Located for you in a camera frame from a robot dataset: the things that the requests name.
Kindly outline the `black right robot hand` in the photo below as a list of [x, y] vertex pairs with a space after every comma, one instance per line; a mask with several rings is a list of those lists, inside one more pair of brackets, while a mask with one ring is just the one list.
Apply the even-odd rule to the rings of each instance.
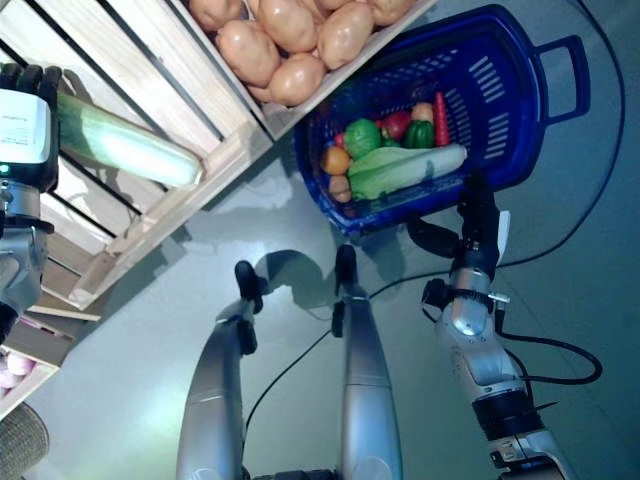
[[465, 179], [457, 212], [463, 221], [460, 235], [421, 218], [413, 218], [406, 224], [410, 239], [422, 250], [442, 258], [456, 258], [464, 251], [472, 251], [496, 265], [500, 213], [484, 174], [475, 171]]

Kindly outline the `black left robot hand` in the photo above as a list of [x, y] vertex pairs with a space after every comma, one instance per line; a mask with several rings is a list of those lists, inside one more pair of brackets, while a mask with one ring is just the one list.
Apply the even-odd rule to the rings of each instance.
[[41, 193], [58, 182], [60, 79], [55, 66], [1, 66], [1, 177]]

